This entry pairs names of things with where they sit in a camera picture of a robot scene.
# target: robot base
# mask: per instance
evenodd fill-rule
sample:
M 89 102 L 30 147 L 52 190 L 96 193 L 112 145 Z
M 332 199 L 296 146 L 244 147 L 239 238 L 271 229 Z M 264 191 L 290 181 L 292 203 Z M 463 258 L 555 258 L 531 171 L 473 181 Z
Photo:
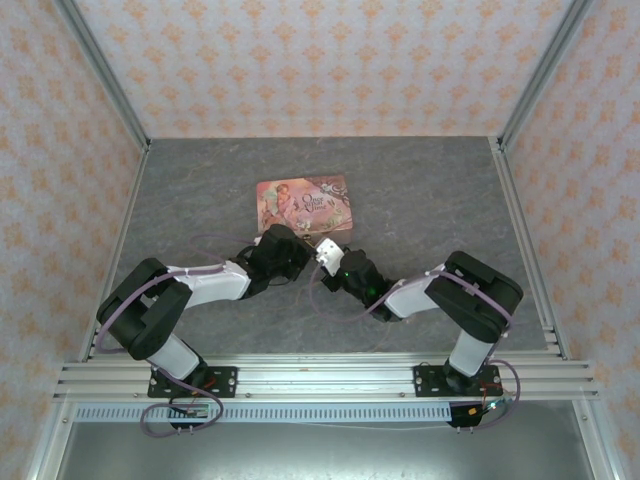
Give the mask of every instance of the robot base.
M 413 386 L 416 397 L 459 397 L 460 392 L 453 390 L 445 377 L 443 365 L 418 365 L 413 367 Z M 500 397 L 503 394 L 500 370 L 493 365 L 483 365 L 473 377 L 473 382 L 464 392 L 465 396 L 482 397 L 485 395 L 482 384 L 488 385 L 486 396 Z
M 214 394 L 218 398 L 234 398 L 238 385 L 237 367 L 207 367 L 205 378 L 215 379 L 210 386 L 202 388 Z M 158 371 L 151 369 L 151 380 L 149 380 L 149 398 L 193 398 L 190 390 L 184 389 Z

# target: gray floor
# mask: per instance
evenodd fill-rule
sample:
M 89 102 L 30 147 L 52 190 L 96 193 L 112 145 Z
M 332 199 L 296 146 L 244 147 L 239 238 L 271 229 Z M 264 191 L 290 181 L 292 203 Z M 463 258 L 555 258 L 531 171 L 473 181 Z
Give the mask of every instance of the gray floor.
M 444 424 L 372 426 L 220 424 L 158 440 L 137 424 L 76 424 L 58 480 L 593 478 L 570 402 L 525 402 L 473 435 Z
M 390 278 L 413 276 L 464 250 L 512 277 L 526 298 L 502 349 L 544 348 L 522 257 L 486 138 L 283 138 L 157 140 L 143 175 L 118 264 L 121 281 L 142 259 L 194 266 L 207 260 L 187 242 L 198 233 L 253 238 L 256 183 L 345 174 L 354 218 L 352 248 Z M 203 247 L 230 257 L 242 245 Z M 201 354 L 448 351 L 458 327 L 443 313 L 401 324 L 373 318 L 330 323 L 309 307 L 309 265 L 296 283 L 242 302 L 185 312 L 176 333 Z M 361 312 L 346 293 L 317 287 L 318 303 L 347 318 Z

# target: cable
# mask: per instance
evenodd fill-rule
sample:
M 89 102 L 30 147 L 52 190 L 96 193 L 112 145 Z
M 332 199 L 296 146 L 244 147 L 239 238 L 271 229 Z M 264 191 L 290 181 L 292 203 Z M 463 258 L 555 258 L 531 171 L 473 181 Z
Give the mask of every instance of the cable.
M 334 323 L 352 323 L 357 320 L 360 320 L 361 318 L 364 318 L 366 315 L 368 315 L 369 313 L 373 312 L 376 308 L 378 308 L 378 306 L 381 305 L 387 298 L 389 298 L 389 295 L 395 292 L 399 287 L 399 286 L 392 287 L 387 293 L 381 296 L 373 305 L 367 308 L 364 312 L 356 315 L 355 317 L 351 317 L 346 320 L 340 320 L 340 319 L 337 319 L 337 317 L 333 317 L 331 315 L 327 315 L 326 313 L 321 312 L 320 309 L 318 308 L 318 304 L 316 304 L 316 301 L 313 298 L 313 284 L 315 283 L 316 277 L 318 276 L 318 272 L 320 271 L 321 268 L 322 268 L 322 265 L 320 264 L 316 265 L 316 268 L 313 270 L 313 273 L 311 274 L 311 278 L 309 280 L 309 287 L 308 287 L 309 302 L 311 303 L 311 308 L 313 308 L 313 311 L 316 313 L 316 315 L 320 317 L 324 317 L 327 320 Z
M 205 390 L 201 390 L 200 388 L 197 387 L 193 387 L 191 385 L 189 385 L 188 383 L 185 383 L 181 380 L 178 380 L 177 378 L 173 377 L 169 372 L 163 370 L 162 368 L 157 367 L 156 365 L 151 364 L 152 366 L 154 366 L 155 368 L 158 368 L 158 371 L 164 375 L 166 378 L 168 378 L 169 380 L 171 380 L 173 383 L 175 383 L 176 385 L 178 385 L 179 387 L 182 387 L 186 390 L 189 390 L 191 392 L 195 392 L 203 397 L 207 397 L 210 398 L 211 400 L 213 400 L 214 402 L 216 402 L 218 404 L 218 407 L 220 407 L 218 413 L 216 414 L 215 417 L 213 417 L 211 420 L 203 423 L 202 425 L 198 425 L 197 427 L 189 427 L 189 432 L 191 434 L 193 434 L 193 432 L 197 432 L 198 430 L 203 430 L 205 428 L 210 427 L 211 425 L 213 425 L 214 423 L 216 423 L 220 417 L 222 417 L 222 414 L 224 413 L 224 405 L 222 404 L 222 402 L 220 401 L 220 399 L 218 397 L 216 397 L 213 393 L 211 392 L 207 392 Z M 191 407 L 192 404 L 190 403 L 154 403 L 153 405 L 149 405 L 147 408 L 145 408 L 142 411 L 142 415 L 140 415 L 140 429 L 142 430 L 142 432 L 145 435 L 148 435 L 149 437 L 152 438 L 167 438 L 167 437 L 172 437 L 173 435 L 180 435 L 180 433 L 182 433 L 181 429 L 178 430 L 169 430 L 167 432 L 153 432 L 151 430 L 149 430 L 149 428 L 147 427 L 147 423 L 144 421 L 144 419 L 147 417 L 147 415 L 149 414 L 149 412 L 151 410 L 153 410 L 154 408 L 160 408 L 160 407 L 169 407 L 169 408 L 174 408 L 174 407 L 186 407 L 187 409 L 189 407 Z
M 491 359 L 491 360 L 489 360 L 487 362 L 488 365 L 495 365 L 496 363 L 504 365 L 509 370 L 511 370 L 511 373 L 513 373 L 513 378 L 514 378 L 514 380 L 516 382 L 516 393 L 515 393 L 515 397 L 513 399 L 513 405 L 511 405 L 511 408 L 507 409 L 507 411 L 501 417 L 496 418 L 495 420 L 492 420 L 491 422 L 489 422 L 489 423 L 487 423 L 485 425 L 479 425 L 479 426 L 473 427 L 473 428 L 465 428 L 464 430 L 476 431 L 476 430 L 484 430 L 484 429 L 487 429 L 487 428 L 495 427 L 496 425 L 498 425 L 501 422 L 504 422 L 507 418 L 509 418 L 511 415 L 513 415 L 513 412 L 516 410 L 516 407 L 518 406 L 518 402 L 520 402 L 520 394 L 522 393 L 522 384 L 521 384 L 520 376 L 518 375 L 518 372 L 516 372 L 516 369 L 513 367 L 513 365 L 511 365 L 506 360 L 501 360 L 501 359 L 495 358 L 495 359 Z M 452 404 L 452 406 L 460 406 L 460 405 L 464 405 L 464 402 L 456 403 L 455 405 Z
M 320 309 L 318 308 L 318 304 L 315 302 L 315 299 L 313 298 L 313 284 L 316 282 L 316 277 L 318 276 L 318 272 L 320 271 L 321 268 L 322 268 L 321 264 L 316 265 L 316 268 L 313 270 L 313 273 L 311 274 L 311 278 L 309 279 L 309 287 L 308 287 L 309 288 L 309 302 L 311 303 L 311 308 L 313 309 L 313 311 L 317 315 L 319 315 L 320 317 L 324 317 L 324 318 L 326 318 L 329 321 L 332 321 L 334 323 L 352 323 L 352 322 L 355 322 L 357 320 L 360 320 L 361 318 L 363 318 L 367 314 L 369 314 L 372 311 L 374 311 L 387 298 L 389 298 L 389 296 L 393 292 L 395 292 L 398 288 L 405 287 L 407 285 L 411 285 L 414 282 L 417 282 L 417 281 L 420 281 L 420 280 L 424 279 L 423 276 L 419 276 L 416 279 L 409 280 L 408 282 L 405 282 L 403 284 L 396 283 L 387 293 L 385 293 L 382 297 L 380 297 L 373 305 L 371 305 L 369 308 L 367 308 L 361 314 L 356 315 L 355 317 L 348 318 L 346 320 L 338 320 L 338 319 L 336 319 L 337 317 L 333 317 L 331 315 L 327 315 L 324 312 L 321 312 Z M 445 278 L 447 278 L 449 280 L 452 280 L 453 282 L 457 283 L 458 285 L 463 286 L 464 288 L 466 288 L 467 290 L 472 292 L 474 295 L 477 295 L 479 298 L 484 300 L 484 302 L 487 303 L 490 307 L 492 307 L 499 314 L 501 314 L 505 318 L 505 320 L 507 321 L 507 329 L 513 323 L 513 317 L 509 314 L 509 312 L 507 312 L 504 308 L 502 308 L 502 306 L 499 303 L 497 303 L 495 300 L 493 300 L 491 297 L 489 297 L 486 293 L 480 291 L 479 288 L 471 285 L 469 282 L 466 282 L 466 281 L 462 280 L 457 275 L 453 275 L 453 274 L 451 274 L 449 272 L 443 272 L 441 270 L 431 270 L 430 272 L 427 272 L 426 276 L 427 277 L 445 277 Z M 497 346 L 497 342 L 493 346 L 491 351 L 489 352 L 489 355 L 487 355 L 487 356 L 490 356 L 493 353 L 493 351 L 495 350 L 496 346 Z
M 332 428 L 349 428 L 352 430 L 382 430 L 387 432 L 415 432 L 417 430 L 435 430 L 437 428 L 447 428 L 449 429 L 449 425 L 430 425 L 430 426 L 422 426 L 422 427 L 407 427 L 407 428 L 396 428 L 396 427 L 372 427 L 372 426 L 364 426 L 364 425 L 341 425 L 335 423 L 306 423 L 306 422 L 288 422 L 287 425 L 306 425 L 310 427 L 332 427 Z
M 185 276 L 188 276 L 188 275 L 192 275 L 192 276 L 213 275 L 215 273 L 220 273 L 224 269 L 225 260 L 221 256 L 216 255 L 214 253 L 207 252 L 205 250 L 200 250 L 199 248 L 197 248 L 193 244 L 193 242 L 195 242 L 196 240 L 201 239 L 201 238 L 222 238 L 222 239 L 225 239 L 225 240 L 232 240 L 232 241 L 238 242 L 238 243 L 245 243 L 245 244 L 249 245 L 249 247 L 247 247 L 246 249 L 250 249 L 251 246 L 253 246 L 253 244 L 254 244 L 253 240 L 246 240 L 244 238 L 239 238 L 239 237 L 235 237 L 233 235 L 227 235 L 227 234 L 224 234 L 224 233 L 201 233 L 201 234 L 192 236 L 189 239 L 189 247 L 194 252 L 199 253 L 201 255 L 204 255 L 205 257 L 212 258 L 212 259 L 216 260 L 217 262 L 219 262 L 220 264 L 217 265 L 217 266 L 214 266 L 211 269 L 206 269 L 206 270 L 191 270 L 191 269 L 185 268 L 183 270 L 179 270 L 179 271 L 175 271 L 175 272 L 169 272 L 169 273 L 166 273 L 164 275 L 161 275 L 159 277 L 156 277 L 156 278 L 153 278 L 153 279 L 149 280 L 147 283 L 145 283 L 140 288 L 138 288 L 135 292 L 133 292 L 122 303 L 122 305 L 120 305 L 116 309 L 116 311 L 113 312 L 113 314 L 107 319 L 107 321 L 102 324 L 102 327 L 100 328 L 100 332 L 98 332 L 98 338 L 96 338 L 96 352 L 98 352 L 98 353 L 123 353 L 123 352 L 126 352 L 126 350 L 124 348 L 103 348 L 102 347 L 102 343 L 104 342 L 104 337 L 106 336 L 107 332 L 109 331 L 109 328 L 111 328 L 111 325 L 113 325 L 114 322 L 118 319 L 118 317 L 120 315 L 122 315 L 122 312 L 124 312 L 127 309 L 127 307 L 129 307 L 129 305 L 131 305 L 133 302 L 135 302 L 142 294 L 144 294 L 151 287 L 154 287 L 155 285 L 157 285 L 157 284 L 159 284 L 161 282 L 164 282 L 165 280 L 168 280 L 168 279 L 173 278 L 173 277 L 179 277 L 179 276 L 182 276 L 182 275 L 185 275 Z
M 140 298 L 140 296 L 143 293 L 145 293 L 147 290 L 149 290 L 150 288 L 156 286 L 161 282 L 164 282 L 165 280 L 169 280 L 170 278 L 173 278 L 173 277 L 180 277 L 182 275 L 201 276 L 201 275 L 213 275 L 215 273 L 222 272 L 224 270 L 224 260 L 221 257 L 218 257 L 218 258 L 222 261 L 220 265 L 215 265 L 212 268 L 209 268 L 206 270 L 193 271 L 187 268 L 184 270 L 176 270 L 174 272 L 165 273 L 164 275 L 160 275 L 159 277 L 152 278 L 147 283 L 145 283 L 140 288 L 138 288 L 135 292 L 129 295 L 129 297 L 124 302 L 122 302 L 122 304 L 116 309 L 116 311 L 111 314 L 111 316 L 107 319 L 107 321 L 102 324 L 102 327 L 100 328 L 100 332 L 98 332 L 98 337 L 96 338 L 96 352 L 98 353 L 126 352 L 126 349 L 124 348 L 104 348 L 102 346 L 102 342 L 104 342 L 104 337 L 107 335 L 107 332 L 111 328 L 111 325 L 114 324 L 114 322 L 118 319 L 118 317 L 122 314 L 122 312 L 124 312 L 129 307 L 129 305 L 131 305 L 138 298 Z

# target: robotic arm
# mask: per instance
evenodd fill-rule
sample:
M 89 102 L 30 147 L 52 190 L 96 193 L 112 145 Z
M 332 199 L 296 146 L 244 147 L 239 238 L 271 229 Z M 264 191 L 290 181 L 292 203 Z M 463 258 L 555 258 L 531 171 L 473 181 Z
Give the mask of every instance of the robotic arm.
M 343 250 L 326 238 L 313 247 L 286 226 L 272 225 L 257 245 L 215 268 L 182 269 L 153 258 L 144 260 L 101 305 L 97 319 L 103 325 L 112 322 L 114 312 L 142 285 L 171 276 L 148 288 L 146 299 L 135 298 L 108 331 L 135 360 L 148 360 L 188 385 L 206 388 L 211 381 L 209 367 L 172 334 L 182 312 L 216 300 L 250 298 L 274 278 L 295 281 L 311 258 L 324 271 L 322 282 L 329 290 L 343 289 L 366 308 L 378 303 L 371 314 L 380 321 L 400 321 L 441 308 L 460 325 L 462 332 L 443 379 L 458 395 L 477 393 L 476 374 L 507 331 L 510 315 L 523 297 L 513 280 L 463 252 L 454 252 L 419 278 L 393 281 L 383 277 L 362 250 Z
M 434 308 L 449 315 L 462 332 L 444 374 L 449 388 L 459 395 L 471 394 L 477 386 L 474 377 L 508 330 L 523 298 L 517 283 L 464 252 L 452 253 L 444 264 L 416 279 L 397 282 L 384 278 L 364 251 L 343 251 L 328 238 L 318 244 L 316 261 L 329 290 L 343 289 L 367 308 L 386 296 L 371 312 L 382 322 Z

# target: patterned wallpaper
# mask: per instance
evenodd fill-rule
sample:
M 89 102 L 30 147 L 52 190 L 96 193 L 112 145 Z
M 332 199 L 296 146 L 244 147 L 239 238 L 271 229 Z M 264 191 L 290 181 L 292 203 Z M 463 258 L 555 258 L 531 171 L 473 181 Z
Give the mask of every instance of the patterned wallpaper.
M 509 158 L 575 357 L 640 472 L 640 9 L 596 1 Z
M 159 137 L 498 135 L 570 0 L 79 0 Z
M 51 0 L 0 3 L 0 478 L 95 308 L 138 148 Z

